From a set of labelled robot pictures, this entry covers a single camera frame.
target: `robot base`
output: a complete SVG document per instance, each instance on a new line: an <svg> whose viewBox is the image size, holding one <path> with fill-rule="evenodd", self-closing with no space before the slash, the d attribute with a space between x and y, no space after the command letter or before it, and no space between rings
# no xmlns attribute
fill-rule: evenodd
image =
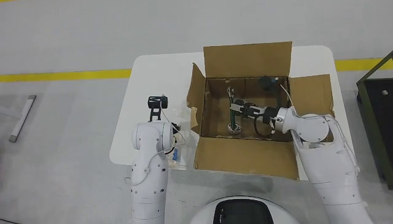
<svg viewBox="0 0 393 224"><path fill-rule="evenodd" d="M217 199L200 209L190 224L299 224L285 209L262 198L231 196Z"/></svg>

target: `open cardboard box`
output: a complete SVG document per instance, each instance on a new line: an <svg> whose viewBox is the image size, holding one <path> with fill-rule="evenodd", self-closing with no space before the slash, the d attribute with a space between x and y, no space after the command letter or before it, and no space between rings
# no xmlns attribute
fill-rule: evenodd
<svg viewBox="0 0 393 224"><path fill-rule="evenodd" d="M262 90L258 79L265 75L278 77L278 82L290 92L299 115L333 115L329 75L290 78L291 42L213 46L203 51L206 77L194 64L187 95L192 130L200 135L195 169L298 179L295 148L289 133L277 131L271 137L258 136L254 121L243 117L236 117L242 132L236 136L228 132L227 88L234 88L235 98L275 107L276 98ZM280 91L282 106L289 107L286 94ZM260 134L270 131L263 124L257 129Z"/></svg>

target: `cable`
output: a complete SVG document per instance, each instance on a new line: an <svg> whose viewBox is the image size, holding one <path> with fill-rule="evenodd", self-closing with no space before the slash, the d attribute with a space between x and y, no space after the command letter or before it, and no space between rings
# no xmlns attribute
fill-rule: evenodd
<svg viewBox="0 0 393 224"><path fill-rule="evenodd" d="M313 116L310 116L310 117L301 117L301 116L299 116L299 114L297 114L297 111L296 111L296 109L295 109L294 102L292 101L292 98L290 97L288 91L284 88L283 85L280 84L280 86L281 86L281 88L285 91L285 93L287 94L287 96L288 96L288 98L289 98L289 101L290 101L292 107L294 108L292 114L293 114L295 117L297 117L297 118L302 118L302 119L313 119L313 118L323 117L323 118L326 119L326 120L327 120L327 118L329 118L329 119L332 119L333 121L336 122L337 127L338 127L338 130L339 130L340 135L341 135L341 138L342 138L342 140L344 141L344 144L345 144L345 146L346 146L346 148L347 148L347 151L348 151L348 153L350 153L350 154L352 155L352 157L353 157L353 159L351 158L351 161L352 161L352 163L354 164L355 168L356 168L357 170L359 170L359 166L357 165L357 160L356 160L355 152L352 150L352 148L351 148L351 147L349 146L349 144L347 143L346 138L345 138L345 135L344 135L344 132L343 132L343 130L341 129L340 123L339 123L334 117L329 116L329 115L313 115Z"/></svg>
<svg viewBox="0 0 393 224"><path fill-rule="evenodd" d="M169 153L173 152L173 150L174 150L174 147L173 147L169 152L166 152L166 153L164 153L164 154L165 154L165 155L168 155Z"/></svg>
<svg viewBox="0 0 393 224"><path fill-rule="evenodd" d="M4 219L1 219L1 218L0 218L0 221L7 222L7 223L12 223L12 224L19 224L17 222L11 222L10 220L4 220Z"/></svg>
<svg viewBox="0 0 393 224"><path fill-rule="evenodd" d="M255 130L255 132L257 133L257 135L259 135L260 137L269 137L269 136L272 135L271 132L268 133L268 134L260 134L259 131L258 131L258 128L257 128L257 119L258 119L259 117L262 117L262 116L263 116L263 114L262 114L262 115L259 115L259 116L257 116L257 117L254 118L254 130Z"/></svg>
<svg viewBox="0 0 393 224"><path fill-rule="evenodd" d="M152 162L152 160L153 160L153 158L154 158L155 156L157 156L157 155L160 154L160 153L165 152L166 150L174 149L175 147L180 147L180 146L182 146L182 145L185 145L185 143L186 143L186 140L184 139L184 136L180 133L180 131L179 131L175 126L173 126L173 124L169 121L168 117L166 117L166 115L165 115L165 113L164 113L164 110L162 109L162 101L160 102L160 108L161 108L161 112L162 112L162 114L164 115L165 119L168 121L168 123L171 124L172 128L173 128L174 130L176 130L176 131L180 134L180 136L183 138L184 143L183 143L183 144L176 144L176 145L174 145L174 146L172 146L172 147L170 147L170 148L168 148L168 149L162 150L162 151L157 152L156 154L154 154L154 155L152 156L152 158L149 160L149 164L147 164L147 168L145 169L145 173L146 173L146 174L145 174L145 177L144 177L140 182L138 182L137 184L131 184L131 186L133 186L133 187L142 184L142 183L146 180L146 177L147 177L147 175L148 175L149 172L150 172L150 163Z"/></svg>

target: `white table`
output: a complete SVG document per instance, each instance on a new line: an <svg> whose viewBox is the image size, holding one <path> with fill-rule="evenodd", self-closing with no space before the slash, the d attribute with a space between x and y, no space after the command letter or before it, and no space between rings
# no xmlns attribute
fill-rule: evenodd
<svg viewBox="0 0 393 224"><path fill-rule="evenodd" d="M137 123L146 122L149 119L150 109L147 107L149 96L164 94L168 97L169 104L165 114L171 122L183 123L189 120L189 110L185 99L191 81L192 63L197 64L204 74L202 52L144 55L135 60L109 154L113 163L132 164L137 151L132 146L131 134ZM349 146L353 149L332 51L324 46L292 48L289 77L321 74L330 74L333 110ZM175 169L193 169L198 138L194 132L188 134L186 138L188 147L182 149L181 163L176 165ZM300 180L308 180L298 155L297 161Z"/></svg>

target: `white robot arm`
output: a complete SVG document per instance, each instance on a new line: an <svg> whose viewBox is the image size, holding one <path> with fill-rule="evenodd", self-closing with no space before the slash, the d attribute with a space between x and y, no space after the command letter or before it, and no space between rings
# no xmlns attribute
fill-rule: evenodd
<svg viewBox="0 0 393 224"><path fill-rule="evenodd" d="M359 167L355 155L331 115L307 114L301 117L293 106L279 109L257 107L242 100L230 104L230 109L238 115L271 125L273 131L291 132L306 175L321 196L330 223L373 223L359 193ZM329 131L333 141L323 143Z"/></svg>
<svg viewBox="0 0 393 224"><path fill-rule="evenodd" d="M165 150L173 145L173 125L160 121L161 108L166 108L165 96L153 96L148 101L150 122L139 123L133 130L133 147L139 150L131 172L131 223L164 224L168 160Z"/></svg>

